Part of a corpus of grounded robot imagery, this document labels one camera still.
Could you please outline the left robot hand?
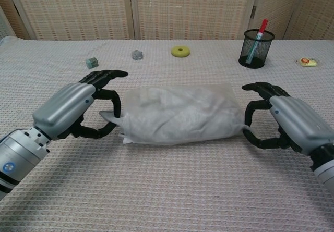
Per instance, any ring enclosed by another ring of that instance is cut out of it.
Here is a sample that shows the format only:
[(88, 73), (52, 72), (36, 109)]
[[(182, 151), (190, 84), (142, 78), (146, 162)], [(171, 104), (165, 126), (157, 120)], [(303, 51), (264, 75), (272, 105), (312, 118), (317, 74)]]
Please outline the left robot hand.
[(50, 140), (60, 140), (68, 135), (90, 139), (100, 139), (110, 134), (116, 127), (108, 122), (100, 129), (83, 126), (84, 114), (95, 100), (110, 100), (113, 114), (121, 115), (121, 100), (114, 90), (104, 87), (110, 80), (128, 76), (122, 70), (93, 71), (80, 81), (70, 83), (56, 92), (33, 113), (33, 126)]

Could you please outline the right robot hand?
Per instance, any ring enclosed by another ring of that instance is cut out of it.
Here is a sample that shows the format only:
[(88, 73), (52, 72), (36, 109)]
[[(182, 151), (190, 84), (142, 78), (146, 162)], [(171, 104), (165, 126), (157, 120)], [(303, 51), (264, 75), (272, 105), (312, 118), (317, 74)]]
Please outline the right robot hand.
[[(267, 82), (255, 82), (242, 86), (245, 91), (255, 91), (262, 99), (247, 105), (243, 130), (245, 138), (260, 149), (286, 149), (311, 155), (318, 149), (334, 146), (334, 129), (304, 101), (290, 96), (280, 86)], [(278, 124), (278, 138), (260, 139), (250, 127), (253, 113), (269, 110)]]

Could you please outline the black mesh pen holder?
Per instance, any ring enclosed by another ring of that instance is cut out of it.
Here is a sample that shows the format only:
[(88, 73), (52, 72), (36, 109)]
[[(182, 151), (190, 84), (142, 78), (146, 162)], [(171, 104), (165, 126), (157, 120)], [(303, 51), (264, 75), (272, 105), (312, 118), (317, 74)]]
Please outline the black mesh pen holder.
[(264, 66), (268, 55), (271, 42), (275, 39), (275, 35), (265, 30), (258, 38), (258, 29), (249, 29), (244, 32), (244, 41), (241, 54), (238, 59), (240, 65), (258, 69)]

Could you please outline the red capped marker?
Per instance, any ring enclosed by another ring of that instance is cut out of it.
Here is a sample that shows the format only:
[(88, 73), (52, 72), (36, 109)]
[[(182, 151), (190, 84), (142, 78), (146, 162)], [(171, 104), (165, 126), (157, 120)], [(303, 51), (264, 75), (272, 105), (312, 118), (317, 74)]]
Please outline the red capped marker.
[(255, 56), (259, 41), (261, 40), (261, 38), (263, 36), (263, 33), (266, 29), (267, 24), (268, 24), (268, 19), (264, 19), (260, 28), (259, 28), (259, 30), (258, 30), (258, 32), (257, 32), (257, 34), (256, 34), (256, 36), (255, 36), (255, 41), (254, 41), (253, 47), (252, 47), (250, 53), (247, 56), (247, 59), (246, 59), (247, 64), (251, 64), (251, 62), (252, 62), (252, 60)]

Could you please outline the woven tablecloth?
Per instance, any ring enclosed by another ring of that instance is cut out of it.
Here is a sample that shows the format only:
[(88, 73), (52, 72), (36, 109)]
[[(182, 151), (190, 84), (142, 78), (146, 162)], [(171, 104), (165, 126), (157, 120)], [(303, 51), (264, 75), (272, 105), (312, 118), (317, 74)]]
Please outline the woven tablecloth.
[[(30, 129), (33, 113), (90, 72), (123, 70), (83, 125), (117, 128), (99, 140), (68, 136), (0, 201), (0, 232), (334, 232), (334, 197), (309, 156), (260, 149), (243, 135), (267, 82), (307, 103), (334, 129), (334, 41), (273, 41), (259, 69), (238, 63), (242, 41), (0, 40), (0, 139)], [(171, 49), (187, 46), (190, 55)], [(142, 51), (133, 60), (132, 51)], [(317, 67), (302, 67), (312, 58)], [(278, 138), (269, 110), (250, 130)]]

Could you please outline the yellow tape roll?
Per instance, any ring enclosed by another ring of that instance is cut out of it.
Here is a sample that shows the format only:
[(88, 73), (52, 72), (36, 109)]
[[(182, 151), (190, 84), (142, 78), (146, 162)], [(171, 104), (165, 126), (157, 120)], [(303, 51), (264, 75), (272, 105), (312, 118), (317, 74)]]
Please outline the yellow tape roll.
[(190, 49), (187, 46), (175, 46), (171, 49), (174, 57), (183, 58), (190, 55)]

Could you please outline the woven folding screen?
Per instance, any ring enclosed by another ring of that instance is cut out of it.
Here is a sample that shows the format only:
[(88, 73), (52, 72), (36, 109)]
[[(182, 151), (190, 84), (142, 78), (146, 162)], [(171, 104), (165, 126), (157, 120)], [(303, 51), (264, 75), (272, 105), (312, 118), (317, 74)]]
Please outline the woven folding screen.
[(334, 40), (334, 0), (0, 0), (6, 30), (26, 40)]

